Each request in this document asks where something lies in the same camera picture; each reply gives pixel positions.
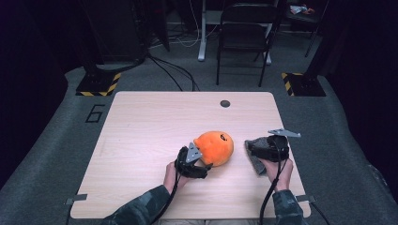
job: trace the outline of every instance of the yellow and black hazard tape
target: yellow and black hazard tape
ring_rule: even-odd
[[[287,94],[289,95],[289,96],[294,96],[295,95],[295,93],[293,92],[293,89],[292,89],[292,85],[290,84],[290,81],[289,81],[289,79],[288,79],[288,76],[292,76],[292,75],[295,75],[295,76],[302,76],[302,73],[282,73],[282,78],[283,78],[283,82],[284,82],[284,87],[286,88],[286,91],[287,91]]]
[[[110,85],[110,87],[108,88],[107,91],[104,91],[104,92],[90,92],[90,91],[81,91],[81,92],[79,92],[79,91],[77,91],[77,92],[76,92],[76,96],[87,96],[87,97],[93,97],[93,96],[110,96],[110,95],[114,92],[114,90],[115,90],[115,88],[116,88],[116,85],[117,85],[117,82],[118,82],[119,79],[120,79],[120,76],[121,76],[120,73],[117,73],[117,74],[115,75],[115,77],[114,77],[114,79],[112,80],[112,83],[111,83],[111,85]]]

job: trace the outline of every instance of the hand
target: hand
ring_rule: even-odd
[[[278,162],[271,162],[269,160],[262,158],[259,159],[266,166],[268,179],[272,183],[275,180],[276,175],[278,173]],[[283,168],[284,162],[285,160],[281,162],[281,168]],[[279,181],[275,187],[275,191],[289,189],[292,171],[293,171],[293,161],[290,158],[288,158],[286,160],[286,164],[284,165],[281,174],[279,175]]]
[[[178,188],[183,188],[185,184],[187,184],[187,182],[190,180],[191,178],[181,176],[181,178],[178,181]],[[166,189],[169,191],[170,194],[173,191],[175,182],[176,182],[176,167],[175,163],[172,161],[166,167],[166,175],[164,175],[164,180],[163,180],[163,185],[166,187]]]

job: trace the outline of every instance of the cable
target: cable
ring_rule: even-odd
[[[164,67],[162,67],[158,62],[156,62],[156,60],[155,60],[153,57],[148,56],[148,58],[150,58],[156,65],[158,65],[158,67],[160,67],[161,69],[163,69],[163,70],[167,73],[167,75],[169,75],[169,77],[175,82],[175,84],[178,86],[179,90],[180,90],[180,91],[183,91],[182,88],[181,88],[181,86],[178,84],[178,82],[176,81],[176,79],[169,73],[169,71],[167,71],[167,70],[166,70]]]
[[[158,57],[152,56],[152,55],[149,55],[148,57],[149,57],[152,61],[154,61],[155,64],[157,64],[161,69],[163,69],[163,70],[169,75],[169,77],[171,77],[171,78],[173,79],[173,81],[176,83],[176,85],[178,86],[178,88],[179,88],[180,91],[183,91],[183,90],[182,90],[181,86],[177,83],[176,79],[175,79],[164,67],[162,67],[162,66],[158,63],[158,61],[161,62],[161,63],[163,63],[163,64],[165,64],[165,65],[167,65],[167,66],[169,66],[170,68],[175,69],[176,71],[178,71],[179,73],[181,73],[182,75],[184,75],[185,77],[187,77],[188,79],[190,79],[191,82],[192,82],[192,91],[195,91],[196,88],[197,88],[198,91],[200,91],[200,90],[199,90],[199,86],[197,85],[197,83],[196,83],[196,81],[194,80],[193,76],[192,76],[192,75],[189,73],[189,71],[186,70],[185,68],[180,67],[180,66],[177,66],[177,65],[174,65],[174,64],[172,64],[172,63],[169,63],[169,62],[167,62],[167,61],[164,61],[164,60],[162,60],[162,59],[160,59],[160,58],[158,58]]]
[[[163,208],[161,209],[161,211],[160,211],[160,212],[158,213],[158,215],[152,220],[152,222],[151,222],[150,224],[153,224],[153,223],[155,223],[156,221],[158,221],[158,219],[160,219],[161,216],[163,216],[164,212],[166,212],[166,210],[167,210],[167,208],[169,207],[170,203],[172,202],[174,196],[176,195],[176,190],[177,190],[177,188],[178,188],[178,182],[179,182],[179,179],[180,179],[180,178],[181,178],[181,174],[178,175],[178,171],[177,171],[177,169],[176,169],[176,180],[175,180],[175,184],[174,184],[174,186],[173,186],[173,191],[172,191],[172,193],[170,194],[170,197],[169,197],[169,199],[167,200],[167,203],[163,206]]]
[[[192,91],[195,91],[195,87],[197,88],[198,91],[200,91],[200,90],[199,90],[199,86],[197,85],[195,79],[194,79],[193,76],[189,73],[188,70],[186,70],[186,69],[183,68],[183,67],[180,67],[180,66],[174,65],[174,64],[172,64],[172,63],[169,63],[169,62],[167,62],[167,61],[164,61],[164,60],[162,60],[162,59],[160,59],[160,58],[157,58],[157,57],[154,57],[154,56],[151,56],[151,57],[153,57],[154,59],[156,59],[156,60],[162,62],[163,64],[166,64],[167,66],[169,66],[169,67],[171,67],[171,68],[177,70],[177,71],[180,72],[182,75],[184,75],[185,77],[187,77],[188,79],[190,79],[190,80],[192,81]]]
[[[195,40],[195,41],[193,42],[193,44],[191,44],[191,45],[185,45],[185,44],[183,44],[183,42],[180,41],[180,39],[177,38],[177,40],[180,41],[180,44],[181,44],[182,46],[184,46],[184,47],[187,47],[187,48],[192,47],[193,45],[195,45],[195,44],[200,40],[200,38],[199,38],[199,37],[200,37],[200,34],[199,34],[199,25],[198,25],[198,21],[196,21],[195,13],[193,12],[192,0],[190,0],[190,7],[191,7],[192,16],[193,16],[193,19],[194,19],[195,25],[196,25],[196,31],[197,31],[196,40]]]
[[[322,213],[322,211],[318,208],[318,206],[316,206],[316,204],[313,203],[313,202],[310,202],[310,205],[312,205],[312,206],[316,209],[316,211],[318,211],[318,213],[321,215],[321,217],[325,220],[325,222],[326,222],[328,225],[330,225],[328,219],[325,217],[325,215]]]
[[[260,218],[259,218],[260,225],[263,225],[264,211],[266,210],[268,200],[272,194],[272,191],[275,189],[276,185],[278,184],[279,176],[281,175],[282,170],[284,169],[284,166],[286,165],[286,162],[287,162],[287,160],[286,160],[284,162],[283,167],[281,168],[281,149],[277,146],[276,143],[275,143],[275,146],[277,147],[277,150],[278,150],[278,172],[276,174],[275,179],[272,181],[271,187],[269,187],[269,190],[267,192],[266,198],[263,201],[263,204],[261,205]]]

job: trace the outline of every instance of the camouflage sleeve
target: camouflage sleeve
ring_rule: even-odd
[[[304,221],[303,212],[295,196],[290,190],[281,190],[272,195],[276,224],[278,225],[308,225]]]
[[[150,189],[103,219],[101,225],[150,224],[169,197],[170,194],[163,185]]]

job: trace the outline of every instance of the dark background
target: dark background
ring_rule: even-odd
[[[322,59],[318,67],[326,71],[352,135],[367,159],[382,172],[397,201],[395,9],[393,0],[377,4],[332,0],[321,43],[329,47],[320,47],[314,60]],[[70,15],[79,22],[76,29],[88,55],[102,63],[100,48],[78,1],[0,3],[1,186],[62,101],[68,87],[65,73],[82,66],[67,32],[66,18]],[[336,30],[346,32],[336,35]]]

